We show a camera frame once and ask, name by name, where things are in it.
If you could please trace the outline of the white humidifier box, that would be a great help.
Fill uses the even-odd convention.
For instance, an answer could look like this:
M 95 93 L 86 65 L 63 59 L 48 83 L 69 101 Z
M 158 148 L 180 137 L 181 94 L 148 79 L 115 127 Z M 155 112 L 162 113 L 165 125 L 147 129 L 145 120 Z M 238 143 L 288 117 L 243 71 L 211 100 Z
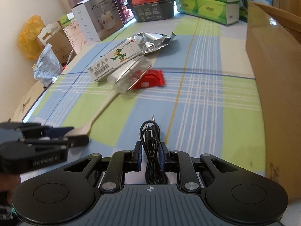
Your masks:
M 88 41 L 103 41 L 123 28 L 115 0 L 83 0 L 72 13 Z

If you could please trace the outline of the black basket with packs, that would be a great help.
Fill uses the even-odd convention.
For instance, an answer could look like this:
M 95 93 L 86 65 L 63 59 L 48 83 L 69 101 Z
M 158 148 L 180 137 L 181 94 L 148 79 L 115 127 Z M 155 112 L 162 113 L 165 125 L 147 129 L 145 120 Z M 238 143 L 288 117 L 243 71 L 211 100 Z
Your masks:
M 174 17 L 176 0 L 127 0 L 137 22 L 161 21 Z

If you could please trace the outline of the grey plastic bag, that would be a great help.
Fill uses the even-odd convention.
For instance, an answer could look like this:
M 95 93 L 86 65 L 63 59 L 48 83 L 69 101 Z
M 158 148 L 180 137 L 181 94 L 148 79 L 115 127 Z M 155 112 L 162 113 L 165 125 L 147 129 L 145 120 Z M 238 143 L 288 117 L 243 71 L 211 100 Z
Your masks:
M 48 87 L 61 75 L 62 70 L 63 67 L 54 54 L 52 45 L 48 43 L 33 66 L 34 78 L 44 87 Z

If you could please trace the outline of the white wooden shoehorn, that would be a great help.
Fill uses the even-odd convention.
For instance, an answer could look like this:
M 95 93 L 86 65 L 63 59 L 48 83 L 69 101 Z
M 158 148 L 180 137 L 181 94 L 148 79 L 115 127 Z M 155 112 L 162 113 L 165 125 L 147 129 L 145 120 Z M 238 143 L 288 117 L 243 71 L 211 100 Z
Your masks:
M 92 125 L 94 122 L 98 119 L 98 117 L 105 111 L 105 109 L 109 106 L 109 104 L 119 95 L 119 93 L 115 90 L 113 90 L 104 100 L 104 102 L 100 105 L 96 113 L 91 117 L 89 122 L 79 128 L 72 129 L 64 136 L 69 137 L 75 137 L 75 136 L 83 136 L 83 135 L 89 135 Z

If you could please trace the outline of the brown cardboard box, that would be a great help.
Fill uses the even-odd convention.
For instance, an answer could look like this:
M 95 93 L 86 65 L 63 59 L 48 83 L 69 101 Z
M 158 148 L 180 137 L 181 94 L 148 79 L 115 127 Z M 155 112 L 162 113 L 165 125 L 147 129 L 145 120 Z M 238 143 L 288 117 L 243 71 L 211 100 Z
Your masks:
M 300 17 L 249 2 L 246 51 L 265 129 L 266 176 L 300 199 Z

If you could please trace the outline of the silver foil bag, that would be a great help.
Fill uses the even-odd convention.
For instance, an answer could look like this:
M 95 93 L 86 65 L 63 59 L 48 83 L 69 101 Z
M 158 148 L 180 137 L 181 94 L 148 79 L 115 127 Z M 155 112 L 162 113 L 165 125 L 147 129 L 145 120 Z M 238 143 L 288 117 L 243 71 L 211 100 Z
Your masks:
M 140 32 L 133 35 L 132 39 L 137 43 L 141 51 L 140 54 L 146 55 L 168 46 L 175 36 L 176 34 L 173 32 L 170 36 L 158 33 Z

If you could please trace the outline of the brown hanging card box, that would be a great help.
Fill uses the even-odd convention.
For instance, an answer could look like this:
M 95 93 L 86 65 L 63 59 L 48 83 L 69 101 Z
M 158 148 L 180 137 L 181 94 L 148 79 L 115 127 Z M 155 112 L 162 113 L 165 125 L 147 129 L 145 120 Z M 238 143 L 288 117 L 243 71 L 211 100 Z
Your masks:
M 66 65 L 77 55 L 59 22 L 44 27 L 36 36 L 36 40 L 42 47 L 50 44 L 62 65 Z

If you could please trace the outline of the purple box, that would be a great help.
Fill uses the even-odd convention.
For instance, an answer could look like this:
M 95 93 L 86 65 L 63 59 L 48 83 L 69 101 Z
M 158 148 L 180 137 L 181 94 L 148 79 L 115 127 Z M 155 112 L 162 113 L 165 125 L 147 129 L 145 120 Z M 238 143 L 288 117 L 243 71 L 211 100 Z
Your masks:
M 128 0 L 115 0 L 123 24 L 127 24 L 134 18 L 132 11 L 128 8 Z

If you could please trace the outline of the white parrot ointment box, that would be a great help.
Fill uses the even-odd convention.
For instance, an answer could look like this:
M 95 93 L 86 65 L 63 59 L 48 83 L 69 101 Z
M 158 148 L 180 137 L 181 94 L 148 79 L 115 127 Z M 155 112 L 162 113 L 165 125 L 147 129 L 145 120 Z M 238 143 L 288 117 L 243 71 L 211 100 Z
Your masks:
M 141 49 L 137 42 L 134 39 L 127 39 L 89 66 L 88 74 L 94 82 L 100 81 L 140 53 Z

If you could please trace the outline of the red snack packet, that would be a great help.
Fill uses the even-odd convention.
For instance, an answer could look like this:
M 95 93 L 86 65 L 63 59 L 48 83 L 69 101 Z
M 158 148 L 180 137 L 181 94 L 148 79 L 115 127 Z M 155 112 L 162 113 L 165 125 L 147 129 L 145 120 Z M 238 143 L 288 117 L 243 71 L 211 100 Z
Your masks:
M 147 73 L 134 85 L 133 89 L 143 89 L 150 87 L 162 87 L 165 79 L 161 70 L 149 69 Z

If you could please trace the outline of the yellow plastic bag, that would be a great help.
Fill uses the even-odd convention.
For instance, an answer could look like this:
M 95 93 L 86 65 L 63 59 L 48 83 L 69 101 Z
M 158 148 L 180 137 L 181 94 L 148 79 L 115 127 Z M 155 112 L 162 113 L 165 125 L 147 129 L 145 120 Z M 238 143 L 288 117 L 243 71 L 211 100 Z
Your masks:
M 39 15 L 33 15 L 24 24 L 18 38 L 19 48 L 29 60 L 35 60 L 42 52 L 42 46 L 37 41 L 37 36 L 45 27 Z

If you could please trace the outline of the pink white paper bag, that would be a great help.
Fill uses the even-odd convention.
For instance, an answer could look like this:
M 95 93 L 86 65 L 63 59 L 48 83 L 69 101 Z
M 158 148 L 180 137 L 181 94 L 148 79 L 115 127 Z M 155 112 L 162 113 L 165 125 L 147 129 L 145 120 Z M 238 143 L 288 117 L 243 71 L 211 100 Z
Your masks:
M 79 23 L 75 19 L 71 20 L 63 30 L 76 54 L 88 44 L 84 33 L 80 29 Z

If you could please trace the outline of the checkered tablecloth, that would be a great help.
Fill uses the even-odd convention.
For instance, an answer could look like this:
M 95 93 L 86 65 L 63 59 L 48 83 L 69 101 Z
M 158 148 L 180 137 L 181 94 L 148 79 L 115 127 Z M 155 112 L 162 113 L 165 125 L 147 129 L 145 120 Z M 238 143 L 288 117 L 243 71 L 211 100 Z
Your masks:
M 103 42 L 82 49 L 24 121 L 85 125 L 111 90 L 106 82 L 93 82 L 87 68 L 139 32 L 176 35 L 170 45 L 150 54 L 165 85 L 119 95 L 94 123 L 90 143 L 71 149 L 68 161 L 130 150 L 142 123 L 154 118 L 170 150 L 192 157 L 211 153 L 264 175 L 263 117 L 245 50 L 247 24 L 242 21 L 223 26 L 180 13 L 164 21 L 132 21 Z

